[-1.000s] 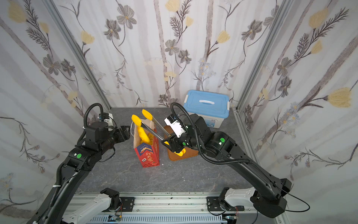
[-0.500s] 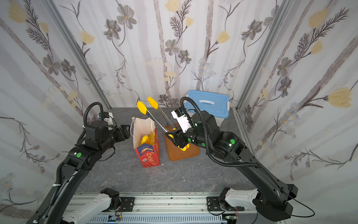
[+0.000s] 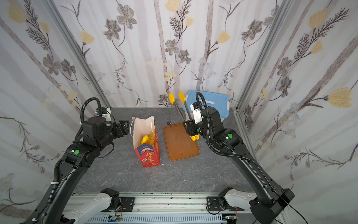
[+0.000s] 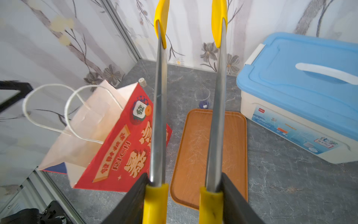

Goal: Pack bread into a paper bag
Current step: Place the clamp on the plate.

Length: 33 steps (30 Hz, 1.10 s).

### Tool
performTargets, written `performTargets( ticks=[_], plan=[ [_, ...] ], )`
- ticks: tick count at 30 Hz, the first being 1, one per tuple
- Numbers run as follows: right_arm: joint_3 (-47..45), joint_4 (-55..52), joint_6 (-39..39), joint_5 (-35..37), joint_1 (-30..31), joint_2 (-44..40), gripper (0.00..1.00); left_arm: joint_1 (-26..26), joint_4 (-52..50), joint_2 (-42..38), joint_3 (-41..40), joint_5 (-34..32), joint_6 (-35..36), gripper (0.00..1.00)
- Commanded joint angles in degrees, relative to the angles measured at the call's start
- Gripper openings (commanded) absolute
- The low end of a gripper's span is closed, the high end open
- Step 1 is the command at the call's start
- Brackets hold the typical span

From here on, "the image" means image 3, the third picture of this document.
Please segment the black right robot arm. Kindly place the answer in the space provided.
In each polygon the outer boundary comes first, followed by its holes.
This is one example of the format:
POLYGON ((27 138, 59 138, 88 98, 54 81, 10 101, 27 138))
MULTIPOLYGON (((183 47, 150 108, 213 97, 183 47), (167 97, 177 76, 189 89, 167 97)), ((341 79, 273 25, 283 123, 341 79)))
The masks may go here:
POLYGON ((218 195, 219 211, 237 207, 249 210, 257 222, 271 224, 295 197, 292 190, 282 188, 263 170, 243 139, 234 129, 224 127, 219 111, 207 105, 200 91, 192 106, 193 117, 182 123, 186 133, 193 141, 203 137, 212 152, 230 158, 255 192, 249 197, 227 187, 218 195))

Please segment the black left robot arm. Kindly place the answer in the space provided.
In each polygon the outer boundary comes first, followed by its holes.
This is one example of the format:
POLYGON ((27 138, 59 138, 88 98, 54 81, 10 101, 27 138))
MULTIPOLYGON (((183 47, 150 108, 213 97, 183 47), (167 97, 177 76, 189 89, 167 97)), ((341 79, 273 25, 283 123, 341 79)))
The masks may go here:
POLYGON ((122 205, 119 193, 106 188, 94 199, 74 211, 64 209, 77 184, 101 151, 113 145, 114 139, 129 134, 129 121, 112 121, 102 114, 107 110, 98 98, 86 100, 80 110, 81 126, 73 143, 54 167, 54 179, 44 197, 26 219, 26 224, 84 224, 101 211, 118 211, 122 205))

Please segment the yellow ridged bread roll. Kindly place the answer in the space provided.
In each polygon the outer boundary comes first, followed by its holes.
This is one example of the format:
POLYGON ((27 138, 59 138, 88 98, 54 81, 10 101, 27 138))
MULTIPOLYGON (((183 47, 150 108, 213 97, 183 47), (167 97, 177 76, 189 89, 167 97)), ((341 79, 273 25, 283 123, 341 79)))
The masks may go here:
POLYGON ((150 145, 154 145, 155 143, 155 133, 152 132, 150 135, 149 135, 149 144, 150 145))

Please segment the red paper gift bag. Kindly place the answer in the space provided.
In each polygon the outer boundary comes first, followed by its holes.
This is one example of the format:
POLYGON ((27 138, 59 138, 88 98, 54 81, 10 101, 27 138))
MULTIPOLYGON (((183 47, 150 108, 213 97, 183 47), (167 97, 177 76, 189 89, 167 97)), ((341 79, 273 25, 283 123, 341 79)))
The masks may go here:
POLYGON ((144 168, 160 165, 160 148, 154 116, 147 119, 132 117, 130 134, 133 148, 144 168))

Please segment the small yellow bread roll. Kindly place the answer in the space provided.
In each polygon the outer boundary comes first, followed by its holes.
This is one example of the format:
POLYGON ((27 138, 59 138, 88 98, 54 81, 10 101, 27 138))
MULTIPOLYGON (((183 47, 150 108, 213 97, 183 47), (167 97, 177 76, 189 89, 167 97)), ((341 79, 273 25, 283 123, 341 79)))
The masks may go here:
POLYGON ((141 140, 141 145, 142 144, 149 144, 149 136, 148 135, 145 135, 142 140, 141 140))

